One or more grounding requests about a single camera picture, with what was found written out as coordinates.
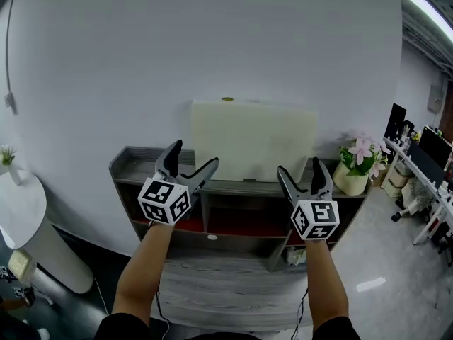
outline potted plant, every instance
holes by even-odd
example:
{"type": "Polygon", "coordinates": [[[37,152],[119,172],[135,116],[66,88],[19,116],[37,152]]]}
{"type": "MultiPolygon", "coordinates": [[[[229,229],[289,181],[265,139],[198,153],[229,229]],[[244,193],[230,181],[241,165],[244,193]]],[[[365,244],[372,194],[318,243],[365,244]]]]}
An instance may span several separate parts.
{"type": "Polygon", "coordinates": [[[390,154],[385,141],[375,142],[366,133],[355,135],[349,147],[340,147],[340,163],[333,173],[333,182],[347,196],[358,196],[367,186],[368,178],[378,177],[385,169],[390,154]]]}
{"type": "Polygon", "coordinates": [[[17,168],[13,164],[13,160],[15,158],[14,152],[16,151],[11,146],[2,145],[0,149],[0,159],[1,163],[8,169],[9,174],[11,175],[11,178],[13,179],[14,183],[16,185],[20,185],[21,177],[17,172],[17,168]]]}

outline flower pot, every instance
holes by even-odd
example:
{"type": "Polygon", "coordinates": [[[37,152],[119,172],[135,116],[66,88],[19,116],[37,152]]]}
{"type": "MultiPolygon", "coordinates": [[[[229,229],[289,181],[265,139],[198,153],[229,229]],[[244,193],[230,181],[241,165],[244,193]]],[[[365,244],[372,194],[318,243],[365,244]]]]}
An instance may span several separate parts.
{"type": "Polygon", "coordinates": [[[368,175],[348,176],[350,170],[340,161],[333,173],[333,182],[347,196],[359,196],[365,191],[368,175]]]}
{"type": "Polygon", "coordinates": [[[14,164],[8,165],[7,166],[9,174],[11,175],[11,178],[13,179],[14,183],[19,186],[21,184],[21,177],[19,176],[19,173],[14,166],[14,164]]]}

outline shoulder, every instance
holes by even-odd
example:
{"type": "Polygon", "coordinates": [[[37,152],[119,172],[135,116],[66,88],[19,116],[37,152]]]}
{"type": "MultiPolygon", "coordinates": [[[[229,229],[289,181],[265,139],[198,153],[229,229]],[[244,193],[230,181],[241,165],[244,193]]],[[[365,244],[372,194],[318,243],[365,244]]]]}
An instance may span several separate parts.
{"type": "Polygon", "coordinates": [[[112,314],[102,320],[94,337],[103,339],[148,339],[149,327],[141,319],[131,314],[112,314]]]}
{"type": "Polygon", "coordinates": [[[336,317],[324,322],[313,334],[313,340],[337,339],[360,340],[347,317],[336,317]]]}

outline round white table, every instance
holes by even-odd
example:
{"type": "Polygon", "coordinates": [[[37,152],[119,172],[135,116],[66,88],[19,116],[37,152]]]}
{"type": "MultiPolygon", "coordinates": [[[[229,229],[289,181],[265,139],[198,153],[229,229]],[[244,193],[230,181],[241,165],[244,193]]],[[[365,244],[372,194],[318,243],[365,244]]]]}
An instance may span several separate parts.
{"type": "Polygon", "coordinates": [[[93,285],[93,273],[45,218],[47,199],[41,182],[28,171],[18,172],[19,186],[9,173],[0,176],[0,232],[6,245],[24,248],[75,293],[87,292],[93,285]]]}

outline black shirt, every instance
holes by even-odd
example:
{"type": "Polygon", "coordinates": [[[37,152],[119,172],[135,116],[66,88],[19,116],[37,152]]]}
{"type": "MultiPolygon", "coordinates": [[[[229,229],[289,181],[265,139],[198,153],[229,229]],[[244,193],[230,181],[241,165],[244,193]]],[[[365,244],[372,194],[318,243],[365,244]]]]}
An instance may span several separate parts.
{"type": "MultiPolygon", "coordinates": [[[[138,317],[131,314],[112,314],[102,320],[95,340],[110,339],[149,339],[148,326],[138,317]]],[[[324,322],[313,334],[313,340],[336,339],[360,340],[347,317],[337,317],[324,322]]],[[[193,340],[257,340],[248,334],[235,332],[217,332],[200,335],[193,340]]]]}

